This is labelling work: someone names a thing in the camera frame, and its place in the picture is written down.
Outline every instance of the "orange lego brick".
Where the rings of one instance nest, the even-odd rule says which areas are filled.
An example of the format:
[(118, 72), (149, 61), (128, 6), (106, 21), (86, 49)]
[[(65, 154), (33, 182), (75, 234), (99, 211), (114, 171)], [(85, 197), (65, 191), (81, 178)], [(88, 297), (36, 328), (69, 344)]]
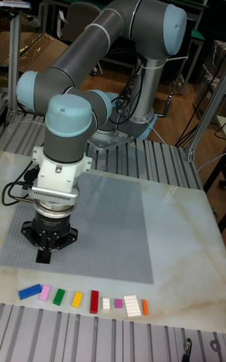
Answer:
[(147, 305), (147, 301), (145, 299), (143, 299), (143, 301), (142, 301), (142, 308), (143, 308), (144, 316), (147, 316), (148, 315), (148, 305)]

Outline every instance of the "green lego brick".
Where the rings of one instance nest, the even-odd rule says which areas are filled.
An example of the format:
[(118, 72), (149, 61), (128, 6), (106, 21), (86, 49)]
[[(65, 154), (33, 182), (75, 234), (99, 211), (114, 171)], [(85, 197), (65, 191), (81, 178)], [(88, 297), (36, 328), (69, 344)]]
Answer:
[(60, 306), (64, 294), (65, 294), (65, 291), (63, 289), (58, 289), (56, 296), (54, 298), (53, 304)]

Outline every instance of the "red lego brick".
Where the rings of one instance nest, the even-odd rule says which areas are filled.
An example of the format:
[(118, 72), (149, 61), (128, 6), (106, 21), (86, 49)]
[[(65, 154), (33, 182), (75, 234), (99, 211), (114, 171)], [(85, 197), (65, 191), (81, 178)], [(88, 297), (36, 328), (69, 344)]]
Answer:
[(91, 292), (91, 301), (90, 301), (90, 313), (97, 313), (98, 312), (98, 291)]

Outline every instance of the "lego baseplate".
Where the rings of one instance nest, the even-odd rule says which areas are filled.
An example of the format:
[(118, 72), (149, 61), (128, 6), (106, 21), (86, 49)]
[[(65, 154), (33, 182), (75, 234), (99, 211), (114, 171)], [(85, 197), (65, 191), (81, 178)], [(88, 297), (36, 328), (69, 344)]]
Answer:
[(55, 273), (153, 283), (141, 187), (137, 182), (83, 173), (70, 223), (78, 241), (55, 251), (49, 265), (36, 263), (37, 248), (21, 234), (35, 216), (20, 203), (0, 251), (0, 264)]

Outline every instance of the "purple lego brick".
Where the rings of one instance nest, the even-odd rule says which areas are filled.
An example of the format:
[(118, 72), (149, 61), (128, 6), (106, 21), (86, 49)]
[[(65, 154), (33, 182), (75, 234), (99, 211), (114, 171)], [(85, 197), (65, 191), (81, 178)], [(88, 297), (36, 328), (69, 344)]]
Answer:
[(122, 308), (122, 299), (115, 299), (115, 308), (119, 309)]

